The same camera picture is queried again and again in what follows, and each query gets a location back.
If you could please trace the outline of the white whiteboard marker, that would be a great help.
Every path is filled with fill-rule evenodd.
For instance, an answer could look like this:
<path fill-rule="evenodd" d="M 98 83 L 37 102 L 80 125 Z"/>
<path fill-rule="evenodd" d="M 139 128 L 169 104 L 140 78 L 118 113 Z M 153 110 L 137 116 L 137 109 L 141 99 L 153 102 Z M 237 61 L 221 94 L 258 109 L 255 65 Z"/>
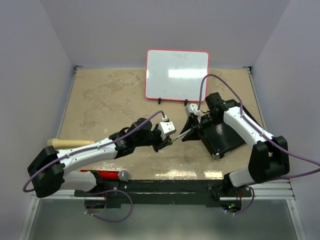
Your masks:
<path fill-rule="evenodd" d="M 175 138 L 173 138 L 172 140 L 178 141 L 179 139 L 185 137 L 189 132 L 190 132 L 189 130 L 188 130 L 188 131 L 185 131 L 185 132 L 179 134 L 178 136 L 176 136 Z"/>

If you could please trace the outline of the pink framed whiteboard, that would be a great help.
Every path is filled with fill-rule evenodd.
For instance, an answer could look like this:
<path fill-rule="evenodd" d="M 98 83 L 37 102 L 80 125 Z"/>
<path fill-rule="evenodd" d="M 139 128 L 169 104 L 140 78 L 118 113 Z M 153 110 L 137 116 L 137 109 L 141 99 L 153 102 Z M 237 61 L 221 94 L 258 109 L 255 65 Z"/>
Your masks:
<path fill-rule="evenodd" d="M 210 55 L 206 51 L 149 49 L 146 53 L 145 97 L 150 100 L 204 101 Z"/>

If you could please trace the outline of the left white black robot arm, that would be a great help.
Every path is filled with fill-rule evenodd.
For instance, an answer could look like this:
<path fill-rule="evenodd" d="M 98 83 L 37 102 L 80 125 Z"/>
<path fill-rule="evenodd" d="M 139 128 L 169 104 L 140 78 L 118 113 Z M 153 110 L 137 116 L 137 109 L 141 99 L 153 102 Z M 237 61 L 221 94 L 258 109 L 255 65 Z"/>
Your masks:
<path fill-rule="evenodd" d="M 28 166 L 27 172 L 38 198 L 53 195 L 59 190 L 80 190 L 99 196 L 104 184 L 92 172 L 79 172 L 82 167 L 115 160 L 132 154 L 137 147 L 153 147 L 158 152 L 170 146 L 170 136 L 175 133 L 174 123 L 166 119 L 156 125 L 140 118 L 130 127 L 98 142 L 73 149 L 56 150 L 44 147 Z"/>

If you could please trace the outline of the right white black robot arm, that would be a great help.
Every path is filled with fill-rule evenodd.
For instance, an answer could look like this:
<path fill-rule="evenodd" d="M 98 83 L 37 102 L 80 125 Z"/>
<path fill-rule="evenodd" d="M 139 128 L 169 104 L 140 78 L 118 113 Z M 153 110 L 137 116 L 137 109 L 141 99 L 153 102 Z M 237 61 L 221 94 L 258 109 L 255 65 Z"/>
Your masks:
<path fill-rule="evenodd" d="M 215 159 L 244 144 L 251 148 L 248 166 L 224 175 L 220 189 L 227 196 L 235 196 L 245 185 L 261 184 L 289 173 L 289 156 L 278 149 L 288 149 L 283 136 L 275 137 L 265 131 L 234 99 L 225 101 L 215 92 L 205 102 L 206 113 L 195 103 L 185 107 L 187 121 L 182 129 L 185 134 L 182 141 L 200 140 Z"/>

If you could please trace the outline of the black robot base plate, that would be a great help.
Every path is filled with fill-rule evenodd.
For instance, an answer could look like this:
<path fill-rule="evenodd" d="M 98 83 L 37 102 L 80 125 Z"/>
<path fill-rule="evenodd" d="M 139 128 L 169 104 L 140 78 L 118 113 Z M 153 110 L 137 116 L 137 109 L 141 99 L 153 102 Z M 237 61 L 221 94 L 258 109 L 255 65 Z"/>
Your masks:
<path fill-rule="evenodd" d="M 100 197 L 106 199 L 107 208 L 119 208 L 122 204 L 135 205 L 203 205 L 219 207 L 223 198 L 230 203 L 239 197 L 252 196 L 247 185 L 223 189 L 222 180 L 100 180 L 97 186 L 85 193 L 75 190 L 75 197 Z"/>

